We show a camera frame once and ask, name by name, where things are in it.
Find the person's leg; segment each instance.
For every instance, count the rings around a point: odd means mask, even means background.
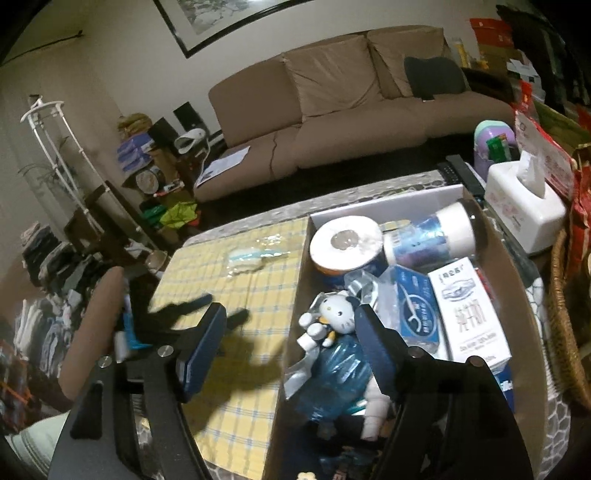
[[[51,458],[56,449],[57,440],[68,418],[69,412],[38,421],[16,435],[9,435],[5,441],[35,479],[45,479],[49,473]]]
[[[124,270],[113,267],[98,282],[61,366],[58,382],[70,400],[76,399],[96,361],[109,352],[124,295]]]

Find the cardboard divider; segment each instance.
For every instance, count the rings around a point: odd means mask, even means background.
[[[309,254],[311,238],[320,226],[345,215],[364,215],[378,223],[401,219],[419,220],[461,198],[475,202],[467,190],[455,185],[370,200],[312,214],[301,262],[291,331],[285,347],[284,368],[303,357],[303,351],[296,342],[303,333],[298,325],[298,318],[309,308],[315,296],[323,291],[322,277],[315,269]],[[548,392],[542,344],[525,287],[512,259],[488,220],[485,219],[485,222],[488,241],[485,250],[480,253],[479,266],[499,304],[499,321],[512,353],[509,365],[514,385],[515,419],[536,475],[541,461],[548,417]],[[265,480],[279,478],[281,462],[284,460],[282,445],[286,435],[290,434],[290,429],[296,425],[295,421],[297,416],[293,415],[291,406],[285,401],[284,392],[281,390],[263,475]]]
[[[475,202],[466,190],[463,197]],[[548,387],[542,344],[525,287],[513,260],[488,220],[486,233],[487,246],[480,253],[478,264],[498,301],[497,315],[511,350],[509,366],[513,379],[515,419],[536,475],[548,419]]]

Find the beige couch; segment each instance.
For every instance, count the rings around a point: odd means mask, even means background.
[[[443,29],[412,25],[330,38],[218,83],[209,99],[227,154],[250,150],[238,166],[195,188],[196,199],[208,202],[298,169],[470,134],[486,119],[512,123],[509,105],[472,91],[430,102],[412,97],[405,56],[450,57]],[[351,75],[343,81],[342,72]]]

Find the document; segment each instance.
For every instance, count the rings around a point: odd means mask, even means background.
[[[199,187],[203,182],[206,182],[209,179],[216,177],[220,173],[225,172],[229,168],[238,165],[244,159],[244,157],[246,157],[249,149],[250,147],[246,147],[233,153],[232,155],[212,161],[211,164],[205,170],[203,170],[202,174],[195,182],[195,186]]]

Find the screw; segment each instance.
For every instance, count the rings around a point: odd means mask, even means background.
[[[408,354],[413,358],[421,358],[425,355],[425,353],[426,351],[419,346],[412,346],[408,348]]]
[[[468,361],[470,362],[471,365],[473,365],[474,367],[484,367],[484,360],[482,358],[480,358],[479,356],[471,356]]]
[[[113,360],[107,355],[99,358],[98,365],[101,368],[107,368],[111,363],[113,363]]]
[[[158,354],[162,357],[172,355],[173,352],[174,348],[172,348],[170,345],[163,345],[158,349]]]

